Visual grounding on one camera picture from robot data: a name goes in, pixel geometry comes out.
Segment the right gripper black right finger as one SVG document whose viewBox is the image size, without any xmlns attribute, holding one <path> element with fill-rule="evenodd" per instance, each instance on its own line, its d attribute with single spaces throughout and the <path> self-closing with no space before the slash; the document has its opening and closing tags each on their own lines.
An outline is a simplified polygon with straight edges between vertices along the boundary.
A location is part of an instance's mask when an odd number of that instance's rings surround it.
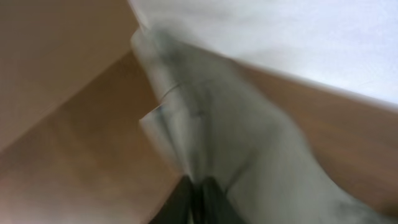
<svg viewBox="0 0 398 224">
<path fill-rule="evenodd" d="M 202 182 L 202 199 L 206 224 L 245 224 L 246 222 L 234 210 L 226 195 L 212 178 Z"/>
</svg>

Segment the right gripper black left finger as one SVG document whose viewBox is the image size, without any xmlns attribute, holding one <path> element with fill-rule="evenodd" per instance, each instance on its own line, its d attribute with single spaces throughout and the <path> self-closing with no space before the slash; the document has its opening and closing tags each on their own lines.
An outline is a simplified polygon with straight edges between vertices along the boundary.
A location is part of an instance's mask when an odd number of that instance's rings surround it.
<svg viewBox="0 0 398 224">
<path fill-rule="evenodd" d="M 149 224 L 188 224 L 192 199 L 192 182 L 183 176 Z"/>
</svg>

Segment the khaki green shorts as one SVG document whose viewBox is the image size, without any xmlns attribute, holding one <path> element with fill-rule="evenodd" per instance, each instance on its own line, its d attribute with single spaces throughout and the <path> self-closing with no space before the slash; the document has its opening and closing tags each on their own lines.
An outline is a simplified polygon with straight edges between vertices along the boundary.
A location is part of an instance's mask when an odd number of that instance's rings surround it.
<svg viewBox="0 0 398 224">
<path fill-rule="evenodd" d="M 214 178 L 246 223 L 396 223 L 337 186 L 302 132 L 233 63 L 162 29 L 131 39 L 159 101 L 141 125 L 190 178 L 189 223 L 205 223 L 202 182 Z"/>
</svg>

